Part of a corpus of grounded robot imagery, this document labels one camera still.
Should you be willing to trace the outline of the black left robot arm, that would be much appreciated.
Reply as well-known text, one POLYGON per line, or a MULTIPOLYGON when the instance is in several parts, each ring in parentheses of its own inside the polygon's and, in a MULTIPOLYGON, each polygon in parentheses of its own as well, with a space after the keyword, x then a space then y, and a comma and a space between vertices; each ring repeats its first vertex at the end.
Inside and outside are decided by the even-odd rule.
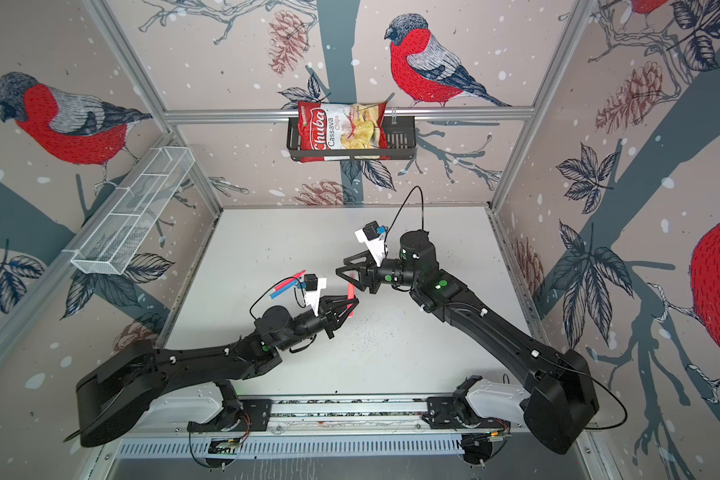
POLYGON ((282 363, 283 351, 300 352, 301 342, 321 332, 333 338, 358 304, 357 298, 328 295, 319 300, 317 311, 296 317, 276 305, 255 320, 251 334, 220 346, 169 350, 148 340, 135 341, 77 383, 76 436, 86 448, 109 443, 129 432, 157 398, 209 382, 222 392, 222 412, 194 429, 231 428, 242 415, 233 380, 267 374, 282 363))

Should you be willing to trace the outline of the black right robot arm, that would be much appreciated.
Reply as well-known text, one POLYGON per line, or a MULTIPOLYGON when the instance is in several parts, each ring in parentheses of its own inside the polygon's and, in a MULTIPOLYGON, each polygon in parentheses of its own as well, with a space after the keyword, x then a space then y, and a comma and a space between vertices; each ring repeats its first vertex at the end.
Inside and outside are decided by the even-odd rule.
POLYGON ((439 266, 427 231, 404 233, 395 259, 387 256, 385 227, 370 222, 355 236, 366 249, 344 258, 340 278, 371 294, 383 284, 405 290, 422 311, 466 334, 517 379, 515 385, 466 379, 452 394, 456 422, 465 428, 489 419, 516 423, 552 452, 566 453, 599 410, 587 361, 541 343, 490 309, 439 266))

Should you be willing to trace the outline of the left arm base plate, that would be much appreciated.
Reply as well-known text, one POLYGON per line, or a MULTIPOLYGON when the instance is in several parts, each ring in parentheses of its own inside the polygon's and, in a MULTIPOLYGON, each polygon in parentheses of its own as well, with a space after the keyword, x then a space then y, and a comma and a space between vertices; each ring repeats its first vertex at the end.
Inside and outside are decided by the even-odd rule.
POLYGON ((233 406, 223 406, 207 422, 190 421, 187 430, 192 433, 263 432, 267 430, 272 406, 271 399, 240 399, 233 406))

